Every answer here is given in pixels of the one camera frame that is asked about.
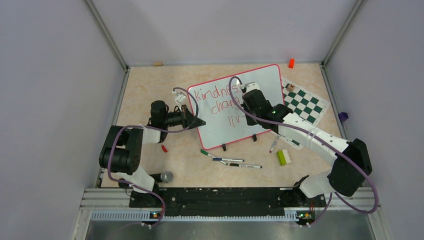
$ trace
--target red whiteboard border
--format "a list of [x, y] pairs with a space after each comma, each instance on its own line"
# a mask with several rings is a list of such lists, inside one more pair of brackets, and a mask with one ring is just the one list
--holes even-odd
[[[213, 79], [213, 80], [210, 80], [210, 81], [205, 81], [205, 82], [202, 82], [202, 83], [197, 83], [197, 84], [194, 84], [194, 85], [189, 86], [189, 87], [187, 88], [187, 91], [190, 91], [190, 89], [191, 89], [191, 88], [193, 88], [193, 87], [197, 87], [197, 86], [199, 86], [199, 85], [208, 84], [208, 83], [215, 82], [215, 81], [218, 81], [218, 80], [221, 80], [221, 79], [226, 79], [226, 78], [229, 78], [229, 77], [232, 77], [232, 76], [237, 76], [237, 75], [240, 75], [240, 74], [245, 74], [245, 73], [248, 73], [248, 72], [253, 72], [253, 71], [255, 71], [255, 70], [258, 70], [258, 69], [264, 69], [264, 68], [271, 67], [271, 66], [276, 66], [276, 67], [278, 68], [278, 75], [279, 75], [279, 78], [280, 78], [280, 85], [281, 85], [281, 81], [282, 81], [282, 79], [281, 79], [280, 66], [278, 66], [276, 63], [274, 63], [274, 64], [269, 64], [269, 65], [266, 65], [266, 66], [261, 66], [261, 67], [258, 67], [258, 68], [254, 68], [254, 69], [251, 69], [251, 70], [242, 71], [242, 72], [239, 72], [239, 73], [236, 73], [236, 74], [232, 74], [232, 75], [228, 75], [228, 76], [220, 77], [220, 78]], [[286, 105], [286, 103], [284, 102], [284, 93], [283, 93], [283, 88], [281, 88], [281, 97], [282, 97], [282, 104]], [[192, 98], [191, 98], [190, 96], [188, 96], [188, 102], [190, 103], [191, 112], [192, 112], [192, 113], [194, 113], [194, 110], [193, 110], [193, 104], [192, 104]], [[200, 136], [199, 128], [197, 127], [196, 129], [197, 129], [197, 134], [198, 134], [199, 139], [200, 139], [201, 147], [202, 147], [203, 149], [205, 149], [205, 150], [209, 150], [209, 149], [214, 149], [214, 148], [221, 147], [221, 145], [218, 145], [218, 146], [213, 146], [213, 147], [210, 147], [210, 148], [205, 148], [205, 147], [203, 146], [202, 137]], [[269, 131], [271, 131], [271, 130], [265, 130], [265, 131], [263, 131], [263, 132], [259, 132], [259, 133], [257, 133], [256, 135], [260, 135], [260, 134], [263, 134], [263, 133], [267, 133], [267, 132], [269, 132]], [[241, 141], [241, 140], [248, 139], [248, 138], [251, 138], [251, 137], [252, 137], [252, 136], [247, 136], [247, 137], [243, 137], [243, 138], [240, 138], [240, 139], [237, 139], [237, 140], [234, 140], [234, 141], [230, 141], [230, 142], [227, 142], [227, 143], [223, 143], [223, 144], [227, 145], [227, 144], [235, 143], [235, 142], [237, 142], [237, 141]]]

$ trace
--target beige table surface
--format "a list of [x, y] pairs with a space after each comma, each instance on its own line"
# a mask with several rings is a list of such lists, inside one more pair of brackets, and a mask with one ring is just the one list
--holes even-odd
[[[187, 89], [189, 86], [237, 74], [239, 72], [265, 66], [265, 64], [243, 65], [187, 65], [132, 67], [126, 85], [117, 125], [147, 124], [150, 117], [150, 104], [156, 100], [165, 101], [174, 109], [173, 87]], [[328, 102], [320, 67], [317, 63], [296, 64], [293, 69], [279, 64], [281, 76], [304, 87]], [[340, 136], [337, 122], [330, 107], [318, 127]], [[180, 126], [170, 130], [181, 129]], [[269, 153], [275, 135], [266, 132], [258, 135], [257, 141], [244, 139], [222, 148], [209, 150], [219, 157], [245, 159], [246, 164], [261, 165], [261, 169], [225, 166], [212, 161], [209, 156], [200, 153], [201, 144], [196, 129], [181, 133], [168, 134], [164, 143], [168, 153], [164, 153], [161, 144], [142, 146], [140, 165], [148, 174], [171, 171], [174, 179], [164, 183], [166, 187], [288, 187], [305, 175], [314, 175], [330, 169], [324, 160], [306, 149], [296, 150], [283, 140], [278, 141], [274, 152]], [[287, 149], [292, 163], [280, 166], [276, 152]], [[104, 175], [102, 187], [117, 187], [107, 175]]]

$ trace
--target white wall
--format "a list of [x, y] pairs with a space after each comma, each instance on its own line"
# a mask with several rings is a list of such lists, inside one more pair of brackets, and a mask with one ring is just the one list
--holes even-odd
[[424, 1], [367, 1], [329, 64], [394, 239], [422, 239]]
[[321, 61], [356, 0], [94, 0], [128, 65]]
[[123, 71], [82, 0], [2, 0], [0, 73], [0, 239], [69, 239]]

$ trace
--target purple cube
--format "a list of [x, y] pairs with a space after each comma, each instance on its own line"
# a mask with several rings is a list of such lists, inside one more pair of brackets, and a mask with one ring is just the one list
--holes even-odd
[[340, 119], [340, 122], [343, 123], [344, 121], [349, 119], [349, 116], [346, 112], [341, 112], [338, 114], [338, 119]]

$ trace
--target red handwriting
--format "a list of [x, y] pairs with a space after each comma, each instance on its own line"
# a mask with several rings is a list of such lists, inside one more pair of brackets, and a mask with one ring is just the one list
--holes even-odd
[[[238, 103], [238, 105], [241, 104], [238, 97], [235, 97], [234, 99]], [[232, 109], [235, 108], [237, 110], [239, 109], [236, 106], [236, 104], [234, 103], [233, 100], [229, 100], [229, 101], [220, 101], [220, 102], [216, 101], [215, 105], [212, 107], [211, 111], [212, 111], [213, 114], [218, 114], [226, 108], [232, 108]]]
[[[240, 89], [239, 87], [237, 87], [237, 85], [232, 85], [231, 89], [232, 89], [233, 95], [240, 92]], [[215, 90], [213, 91], [208, 90], [205, 93], [202, 93], [201, 91], [202, 91], [201, 88], [199, 91], [194, 90], [194, 96], [197, 101], [206, 100], [207, 98], [214, 98], [214, 99], [219, 97], [223, 98], [230, 95], [230, 88], [228, 85], [226, 86], [226, 88], [221, 88], [221, 89], [218, 89], [217, 85], [215, 85]]]
[[236, 124], [239, 124], [241, 121], [243, 121], [242, 118], [245, 118], [245, 117], [246, 117], [245, 115], [229, 116], [228, 117], [229, 125], [235, 128]]

